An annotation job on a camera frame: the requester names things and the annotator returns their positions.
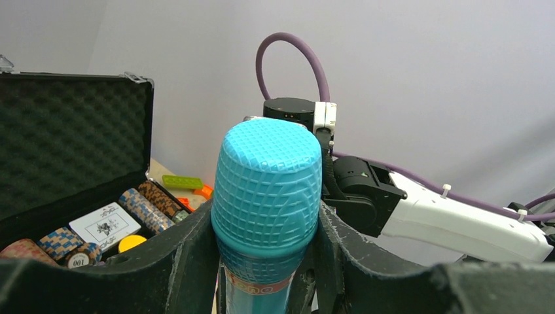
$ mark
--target white cable clip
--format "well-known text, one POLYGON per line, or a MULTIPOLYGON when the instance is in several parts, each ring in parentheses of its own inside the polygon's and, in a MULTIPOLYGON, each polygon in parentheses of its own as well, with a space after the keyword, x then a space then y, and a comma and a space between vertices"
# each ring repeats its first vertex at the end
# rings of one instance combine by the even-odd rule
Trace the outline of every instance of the white cable clip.
POLYGON ((516 213, 520 215, 520 217, 518 217, 518 221, 520 222, 524 220, 524 216, 528 215, 528 211, 525 209, 519 209, 516 213))
POLYGON ((443 185, 443 194, 441 194, 441 198, 447 198, 447 193, 451 191, 451 186, 449 184, 443 185))

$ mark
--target table surface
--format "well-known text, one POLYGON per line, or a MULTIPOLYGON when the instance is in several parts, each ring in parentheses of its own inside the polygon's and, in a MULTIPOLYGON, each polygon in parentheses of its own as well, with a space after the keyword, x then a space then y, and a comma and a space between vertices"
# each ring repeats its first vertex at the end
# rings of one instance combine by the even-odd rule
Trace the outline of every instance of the table surface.
MULTIPOLYGON (((151 168, 149 171, 149 177, 156 180, 160 184, 162 183, 162 176, 163 175, 173 175, 170 170, 166 167, 161 165, 154 159, 151 159, 151 168)), ((177 175, 187 175, 186 173, 179 173, 177 175)), ((173 196, 176 198, 188 198, 189 205, 193 208, 197 208, 205 199, 202 196, 194 195, 191 190, 177 190, 177 189, 168 189, 173 196)), ((216 297, 214 296, 214 300, 212 303, 212 314, 217 314, 216 311, 216 297)))

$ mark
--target blue cylindrical object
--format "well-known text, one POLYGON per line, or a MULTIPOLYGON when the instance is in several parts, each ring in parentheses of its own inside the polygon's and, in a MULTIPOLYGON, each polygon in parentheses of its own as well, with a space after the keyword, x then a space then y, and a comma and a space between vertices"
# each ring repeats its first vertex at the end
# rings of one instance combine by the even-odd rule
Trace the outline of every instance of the blue cylindrical object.
POLYGON ((291 279, 314 237, 322 188, 318 140, 257 119, 220 149, 211 221, 226 267, 228 314, 284 314, 291 279))

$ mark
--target black foam lining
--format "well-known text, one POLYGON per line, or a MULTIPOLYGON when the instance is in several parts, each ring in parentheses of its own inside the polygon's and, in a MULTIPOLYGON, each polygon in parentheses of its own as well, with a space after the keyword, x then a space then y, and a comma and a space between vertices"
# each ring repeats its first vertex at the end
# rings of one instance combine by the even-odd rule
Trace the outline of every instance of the black foam lining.
POLYGON ((0 222, 60 206, 71 217, 82 205, 68 200, 88 207, 144 180, 152 97, 122 77, 0 75, 0 222))

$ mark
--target gray wall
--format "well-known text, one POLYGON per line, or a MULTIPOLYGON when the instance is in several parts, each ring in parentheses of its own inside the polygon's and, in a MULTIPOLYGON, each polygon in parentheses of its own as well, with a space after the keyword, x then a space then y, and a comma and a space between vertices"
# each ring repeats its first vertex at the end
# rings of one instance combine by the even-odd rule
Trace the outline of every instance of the gray wall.
MULTIPOLYGON (((261 113, 258 44, 288 31, 324 65, 337 150, 498 205, 555 187, 552 0, 42 2, 0 2, 0 52, 22 71, 152 77, 152 155, 178 174, 213 182, 226 130, 261 113)), ((288 44, 269 48, 264 72, 273 96, 317 97, 288 44)), ((383 241, 422 264, 455 258, 383 241)))

